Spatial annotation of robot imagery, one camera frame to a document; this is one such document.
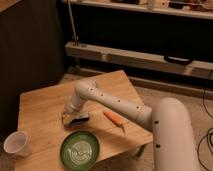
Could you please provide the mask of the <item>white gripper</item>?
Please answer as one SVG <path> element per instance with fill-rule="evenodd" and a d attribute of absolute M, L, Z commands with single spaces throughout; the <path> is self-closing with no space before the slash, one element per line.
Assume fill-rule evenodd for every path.
<path fill-rule="evenodd" d="M 77 117 L 80 115 L 78 111 L 79 111 L 79 108 L 72 104 L 72 97 L 69 96 L 65 102 L 65 107 L 64 107 L 65 113 L 62 113 L 63 125 L 68 125 L 70 123 L 70 115 L 67 113 L 71 113 L 72 116 Z"/>

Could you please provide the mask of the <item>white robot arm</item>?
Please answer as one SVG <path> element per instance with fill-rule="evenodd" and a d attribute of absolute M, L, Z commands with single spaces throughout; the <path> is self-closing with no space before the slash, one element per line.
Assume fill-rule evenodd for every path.
<path fill-rule="evenodd" d="M 84 104 L 94 101 L 117 112 L 153 134 L 155 171 L 201 171 L 190 114 L 176 98 L 162 98 L 153 108 L 113 96 L 95 80 L 79 82 L 62 113 L 68 126 Z"/>

